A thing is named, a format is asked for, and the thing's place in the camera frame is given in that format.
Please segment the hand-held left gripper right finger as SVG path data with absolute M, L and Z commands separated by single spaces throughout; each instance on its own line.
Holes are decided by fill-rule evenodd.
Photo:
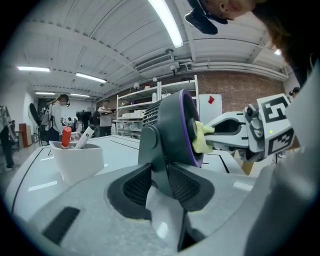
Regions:
M 183 208 L 177 246 L 181 255 L 246 255 L 262 208 L 261 178 L 173 163 L 169 183 Z

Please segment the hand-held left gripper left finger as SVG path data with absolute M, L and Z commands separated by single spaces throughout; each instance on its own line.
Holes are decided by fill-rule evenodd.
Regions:
M 84 179 L 49 201 L 30 225 L 55 256 L 173 256 L 146 208 L 149 164 Z

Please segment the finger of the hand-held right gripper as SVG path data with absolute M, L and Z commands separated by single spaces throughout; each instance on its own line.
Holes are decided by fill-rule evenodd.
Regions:
M 246 129 L 245 115 L 241 111 L 225 112 L 211 120 L 206 125 L 214 128 L 215 130 Z
M 245 150 L 249 148 L 247 137 L 236 135 L 206 135 L 205 141 L 215 149 L 225 151 Z

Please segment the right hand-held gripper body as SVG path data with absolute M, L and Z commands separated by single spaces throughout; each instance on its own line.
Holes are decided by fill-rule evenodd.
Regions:
M 248 149 L 243 160 L 259 162 L 292 146 L 295 132 L 286 116 L 290 101 L 283 93 L 259 98 L 243 111 Z

